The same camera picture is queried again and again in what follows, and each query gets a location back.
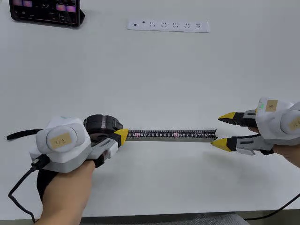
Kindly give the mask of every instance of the white table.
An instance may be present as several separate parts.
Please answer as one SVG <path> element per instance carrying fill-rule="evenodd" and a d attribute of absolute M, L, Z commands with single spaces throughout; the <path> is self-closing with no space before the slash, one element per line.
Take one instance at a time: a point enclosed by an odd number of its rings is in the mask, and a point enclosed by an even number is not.
<path fill-rule="evenodd" d="M 0 5 L 0 219 L 29 218 L 7 193 L 30 166 L 34 137 L 54 115 L 117 117 L 128 128 L 217 127 L 261 96 L 299 101 L 296 0 L 83 0 L 80 29 L 13 22 Z M 129 18 L 210 19 L 211 33 L 128 31 Z M 227 153 L 207 143 L 127 142 L 97 169 L 84 216 L 273 210 L 300 170 L 281 156 Z M 36 174 L 16 192 L 38 216 Z M 289 209 L 299 209 L 296 201 Z"/>

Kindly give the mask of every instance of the human hand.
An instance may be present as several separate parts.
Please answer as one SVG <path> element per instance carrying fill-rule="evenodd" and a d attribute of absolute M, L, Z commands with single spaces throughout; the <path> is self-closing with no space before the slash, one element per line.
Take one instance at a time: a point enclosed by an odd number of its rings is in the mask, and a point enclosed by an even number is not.
<path fill-rule="evenodd" d="M 37 224 L 78 225 L 88 202 L 93 161 L 86 161 L 70 173 L 58 173 L 46 186 L 43 213 Z"/>
<path fill-rule="evenodd" d="M 259 133 L 255 127 L 249 127 L 249 130 Z M 274 145 L 273 151 L 286 158 L 287 161 L 300 168 L 300 145 Z"/>

